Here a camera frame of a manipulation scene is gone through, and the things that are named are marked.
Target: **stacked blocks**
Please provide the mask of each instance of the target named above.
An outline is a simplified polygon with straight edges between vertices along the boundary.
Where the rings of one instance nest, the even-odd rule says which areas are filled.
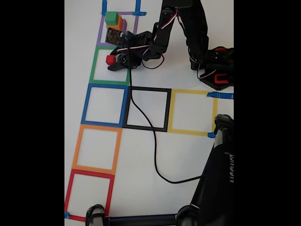
[[[107,29],[113,28],[115,30],[125,31],[127,28],[126,20],[122,19],[121,15],[119,15],[117,12],[106,12],[105,22],[107,24]]]

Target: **white floor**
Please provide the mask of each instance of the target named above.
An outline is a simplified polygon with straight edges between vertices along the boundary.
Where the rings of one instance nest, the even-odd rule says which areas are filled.
[[[135,0],[107,1],[108,11],[135,10]],[[162,0],[141,1],[141,11],[146,11],[147,15],[139,17],[138,33],[152,31],[153,24],[159,19],[161,4]],[[202,4],[208,23],[209,48],[222,45],[233,47],[233,0],[202,0]],[[65,198],[95,53],[101,11],[101,0],[65,0]],[[104,56],[99,59],[105,60],[105,55],[110,51],[100,51],[103,51],[101,54]],[[199,82],[195,71],[190,69],[185,37],[177,21],[174,23],[169,47],[164,56],[165,62],[156,70],[148,70],[142,66],[134,69],[133,86],[213,91]],[[107,73],[105,63],[99,64],[96,71],[97,79],[111,81],[125,81],[127,73],[124,71],[124,74],[116,79],[113,73]],[[230,87],[222,92],[232,93],[234,88]],[[118,123],[122,96],[122,90],[106,91],[103,88],[102,90],[95,88],[91,93],[86,120]],[[155,126],[163,127],[166,94],[135,91],[134,98],[145,113],[150,115]],[[212,98],[208,98],[206,99],[205,95],[176,94],[173,128],[210,130],[213,106]],[[105,111],[102,111],[101,106],[107,106]],[[133,107],[130,105],[128,124],[148,126],[143,116]],[[234,117],[234,101],[219,99],[217,112]],[[111,169],[112,152],[115,148],[111,141],[116,140],[116,134],[111,134],[112,137],[101,135],[102,139],[97,140],[97,136],[92,133],[87,139],[86,133],[83,136],[77,163],[90,164],[91,167],[99,164],[100,168]],[[166,132],[156,134],[158,167],[163,175],[170,180],[182,180],[202,173],[213,139]],[[84,149],[87,149],[86,153],[89,156],[83,156],[84,152],[81,154]],[[190,203],[198,181],[180,185],[163,181],[155,172],[153,152],[154,138],[151,131],[122,129],[110,216],[177,213],[183,205]],[[105,205],[108,184],[109,179],[75,175],[68,211],[73,215],[84,217],[90,205]],[[66,226],[84,226],[84,224],[65,219]]]

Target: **purple tape square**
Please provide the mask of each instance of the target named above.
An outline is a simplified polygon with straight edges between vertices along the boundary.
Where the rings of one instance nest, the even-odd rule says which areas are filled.
[[[118,12],[118,14],[119,15],[132,15],[133,12]],[[139,16],[135,16],[135,24],[134,24],[134,31],[133,31],[134,34],[137,33],[138,19],[139,19]],[[107,43],[107,42],[100,42],[102,35],[106,35],[106,34],[102,34],[103,33],[104,21],[105,21],[105,15],[102,15],[102,19],[100,21],[100,27],[99,27],[96,46],[115,46],[115,45]],[[127,29],[127,23],[124,23],[125,21],[126,20],[124,19],[123,20],[123,25],[122,25],[122,31],[125,31]]]

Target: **black cable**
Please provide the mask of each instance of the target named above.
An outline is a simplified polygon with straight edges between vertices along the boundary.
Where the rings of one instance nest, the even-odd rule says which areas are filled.
[[[143,55],[142,55],[141,63],[142,63],[142,65],[143,65],[143,67],[145,67],[145,68],[147,68],[147,69],[156,69],[156,68],[160,67],[160,66],[163,64],[164,60],[165,60],[165,57],[163,56],[163,54],[161,54],[161,56],[163,57],[163,60],[162,60],[162,62],[161,62],[158,66],[156,66],[156,67],[151,68],[151,67],[145,66],[144,63],[143,63]]]
[[[179,16],[177,16],[178,17],[178,22],[179,22],[179,24],[180,24],[180,26],[181,26],[181,28],[183,29],[183,32],[184,32],[184,35],[185,35],[185,37],[187,38],[187,35],[186,35],[186,32],[185,32],[185,28],[183,27],[183,25],[182,25],[182,23],[180,22],[180,19],[179,19]],[[191,54],[190,54],[190,48],[189,48],[189,46],[188,46],[188,55],[189,55],[189,58],[192,60],[192,62],[196,62],[196,60],[195,60],[195,58],[194,57],[191,57]]]
[[[156,137],[156,132],[155,132],[155,128],[153,127],[152,123],[150,122],[149,118],[146,116],[146,114],[140,109],[140,107],[138,107],[138,105],[135,103],[135,101],[133,100],[133,93],[132,93],[132,69],[131,69],[131,63],[130,63],[130,42],[128,40],[128,37],[126,35],[124,35],[126,38],[127,38],[127,43],[128,43],[128,47],[127,47],[127,60],[128,60],[128,71],[129,71],[129,77],[130,77],[130,95],[131,95],[131,101],[133,102],[134,106],[144,115],[144,117],[146,118],[146,120],[149,122],[150,124],[150,127],[152,129],[152,132],[154,133],[154,138],[155,138],[155,159],[154,159],[154,162],[155,162],[155,169],[156,169],[156,172],[157,174],[165,181],[167,181],[168,183],[170,184],[181,184],[181,183],[185,183],[185,182],[189,182],[189,181],[192,181],[192,180],[197,180],[197,179],[200,179],[202,177],[204,177],[205,175],[201,175],[201,176],[198,176],[198,177],[194,177],[194,178],[190,178],[190,179],[186,179],[186,180],[180,180],[180,181],[171,181],[171,180],[168,180],[166,179],[164,176],[162,176],[159,171],[158,171],[158,168],[157,168],[157,137]]]
[[[198,70],[197,70],[197,78],[198,79],[200,79],[199,77],[198,77],[198,71],[199,71],[199,67],[200,67],[201,65],[198,65]]]

